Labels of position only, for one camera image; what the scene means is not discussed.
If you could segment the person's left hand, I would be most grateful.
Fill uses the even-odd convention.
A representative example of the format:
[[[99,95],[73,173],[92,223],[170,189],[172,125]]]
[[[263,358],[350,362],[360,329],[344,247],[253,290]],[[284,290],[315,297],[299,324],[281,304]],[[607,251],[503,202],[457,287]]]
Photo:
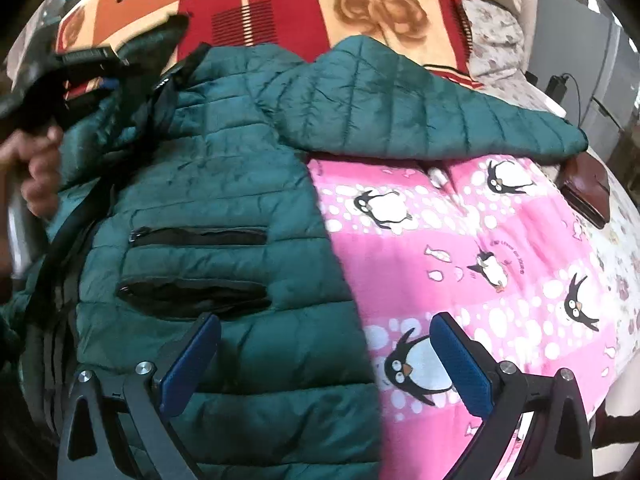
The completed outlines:
[[[58,210],[60,184],[60,147],[63,131],[49,126],[34,136],[15,130],[1,144],[1,211],[9,203],[9,177],[26,169],[18,186],[30,212],[40,219],[50,219]]]

